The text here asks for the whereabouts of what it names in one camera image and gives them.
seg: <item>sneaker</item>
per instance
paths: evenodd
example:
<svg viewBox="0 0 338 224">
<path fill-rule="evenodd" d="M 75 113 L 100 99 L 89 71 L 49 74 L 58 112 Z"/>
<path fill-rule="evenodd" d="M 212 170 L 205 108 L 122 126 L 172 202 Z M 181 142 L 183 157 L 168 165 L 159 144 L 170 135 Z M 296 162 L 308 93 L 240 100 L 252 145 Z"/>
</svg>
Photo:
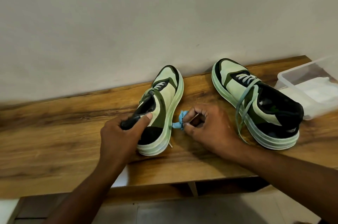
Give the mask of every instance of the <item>sneaker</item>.
<svg viewBox="0 0 338 224">
<path fill-rule="evenodd" d="M 168 146 L 174 111 L 183 95 L 183 78 L 173 66 L 167 65 L 159 72 L 151 88 L 142 96 L 133 116 L 121 123 L 123 130 L 129 130 L 146 113 L 153 118 L 142 133 L 137 150 L 142 155 L 162 153 Z"/>
<path fill-rule="evenodd" d="M 266 148 L 281 150 L 296 144 L 304 114 L 298 102 L 227 58 L 214 64 L 212 81 L 218 93 L 236 108 L 235 119 L 241 138 L 244 122 L 255 140 Z"/>
</svg>

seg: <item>tile floor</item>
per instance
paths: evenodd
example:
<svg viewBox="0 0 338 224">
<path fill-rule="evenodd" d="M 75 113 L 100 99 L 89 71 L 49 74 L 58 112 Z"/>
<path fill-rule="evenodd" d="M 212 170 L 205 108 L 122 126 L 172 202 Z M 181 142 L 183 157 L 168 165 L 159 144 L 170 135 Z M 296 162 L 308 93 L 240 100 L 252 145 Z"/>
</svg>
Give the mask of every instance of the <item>tile floor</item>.
<svg viewBox="0 0 338 224">
<path fill-rule="evenodd" d="M 43 218 L 60 202 L 51 196 L 47 199 L 51 202 L 51 207 L 46 202 L 42 207 L 39 198 L 35 202 L 30 199 L 19 213 L 20 219 L 15 224 L 42 223 Z M 273 191 L 103 206 L 93 224 L 293 224 L 296 221 L 317 224 L 319 217 L 282 192 Z"/>
</svg>

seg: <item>shoe sole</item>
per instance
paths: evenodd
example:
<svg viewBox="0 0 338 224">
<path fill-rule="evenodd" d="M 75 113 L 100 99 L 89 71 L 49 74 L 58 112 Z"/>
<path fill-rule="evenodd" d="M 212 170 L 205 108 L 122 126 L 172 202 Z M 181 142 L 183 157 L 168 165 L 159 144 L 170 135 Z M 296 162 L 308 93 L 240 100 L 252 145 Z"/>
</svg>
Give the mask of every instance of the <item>shoe sole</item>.
<svg viewBox="0 0 338 224">
<path fill-rule="evenodd" d="M 162 153 L 169 144 L 171 137 L 172 117 L 174 115 L 177 105 L 179 104 L 182 98 L 184 91 L 183 77 L 179 71 L 178 73 L 179 73 L 179 86 L 166 114 L 163 131 L 161 135 L 158 137 L 158 139 L 155 140 L 154 142 L 148 145 L 137 145 L 137 150 L 141 155 L 146 156 L 158 155 Z"/>
<path fill-rule="evenodd" d="M 237 100 L 227 91 L 224 89 L 222 84 L 219 82 L 216 73 L 215 73 L 215 66 L 217 63 L 214 64 L 211 72 L 212 82 L 218 91 L 218 93 L 225 98 L 231 105 L 233 105 L 236 108 Z M 243 106 L 241 105 L 239 109 L 239 114 L 242 116 L 242 113 L 244 111 Z M 262 146 L 268 149 L 273 150 L 283 150 L 288 149 L 294 146 L 298 140 L 299 137 L 299 131 L 297 134 L 295 134 L 292 137 L 289 138 L 274 138 L 266 135 L 260 129 L 257 128 L 251 117 L 247 114 L 245 116 L 244 123 L 246 124 L 249 132 L 253 136 L 253 138 Z"/>
</svg>

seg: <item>blue cloth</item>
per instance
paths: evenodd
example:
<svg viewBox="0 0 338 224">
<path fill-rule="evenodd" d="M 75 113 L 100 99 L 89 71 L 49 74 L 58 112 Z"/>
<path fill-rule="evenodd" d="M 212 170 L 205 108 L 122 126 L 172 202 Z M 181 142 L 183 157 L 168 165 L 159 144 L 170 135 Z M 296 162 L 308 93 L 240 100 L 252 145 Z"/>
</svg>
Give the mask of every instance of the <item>blue cloth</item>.
<svg viewBox="0 0 338 224">
<path fill-rule="evenodd" d="M 179 115 L 179 122 L 177 122 L 177 123 L 172 123 L 172 128 L 174 128 L 174 129 L 181 129 L 181 130 L 183 130 L 183 121 L 182 121 L 182 119 L 184 118 L 184 116 L 188 113 L 189 111 L 182 111 L 181 110 L 181 113 L 180 113 L 180 115 Z"/>
</svg>

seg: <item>shoe upper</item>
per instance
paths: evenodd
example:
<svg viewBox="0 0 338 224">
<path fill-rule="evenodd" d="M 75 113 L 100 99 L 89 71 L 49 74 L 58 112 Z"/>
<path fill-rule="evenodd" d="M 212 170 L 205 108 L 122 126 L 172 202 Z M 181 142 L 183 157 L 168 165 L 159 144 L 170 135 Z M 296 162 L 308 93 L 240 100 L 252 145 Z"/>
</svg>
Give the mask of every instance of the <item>shoe upper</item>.
<svg viewBox="0 0 338 224">
<path fill-rule="evenodd" d="M 217 79 L 237 101 L 257 77 L 249 70 L 230 59 L 221 59 L 215 65 Z M 303 119 L 303 107 L 275 88 L 263 83 L 256 84 L 244 97 L 245 108 L 255 99 L 248 110 L 257 128 L 270 137 L 288 138 L 298 132 Z"/>
<path fill-rule="evenodd" d="M 176 94 L 179 81 L 179 73 L 175 67 L 171 65 L 163 67 L 153 81 L 151 88 L 143 94 L 133 116 L 121 123 L 123 130 L 129 130 L 142 116 L 150 112 L 153 114 L 153 118 L 143 131 L 138 145 L 148 145 L 161 135 L 166 113 Z"/>
</svg>

